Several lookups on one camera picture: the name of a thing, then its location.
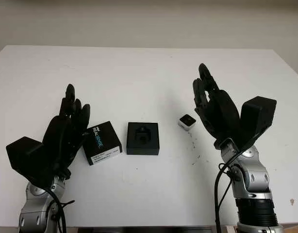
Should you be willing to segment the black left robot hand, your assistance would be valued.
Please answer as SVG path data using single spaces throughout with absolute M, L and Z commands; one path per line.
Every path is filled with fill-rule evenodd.
M 88 135 L 89 119 L 90 105 L 82 105 L 75 98 L 74 86 L 69 84 L 59 115 L 50 121 L 42 141 L 51 156 L 51 169 L 60 179 L 68 180 L 71 176 L 68 167 Z

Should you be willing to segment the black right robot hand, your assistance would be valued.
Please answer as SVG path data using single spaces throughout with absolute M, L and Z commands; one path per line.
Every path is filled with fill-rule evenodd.
M 214 147 L 222 149 L 224 141 L 234 139 L 240 128 L 240 116 L 229 94 L 218 88 L 204 63 L 199 78 L 193 81 L 195 112 L 205 129 L 215 138 Z

